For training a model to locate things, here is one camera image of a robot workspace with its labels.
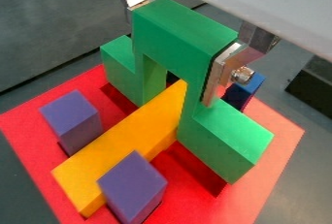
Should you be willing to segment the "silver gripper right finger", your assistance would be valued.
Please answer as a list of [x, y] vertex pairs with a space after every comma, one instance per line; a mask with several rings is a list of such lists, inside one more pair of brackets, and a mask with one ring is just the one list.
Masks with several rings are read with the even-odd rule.
[[200, 102], [212, 105], [218, 86], [237, 82], [247, 84], [254, 71], [247, 64], [261, 59], [273, 49], [279, 37], [247, 21], [241, 23], [237, 40], [227, 46], [211, 62]]

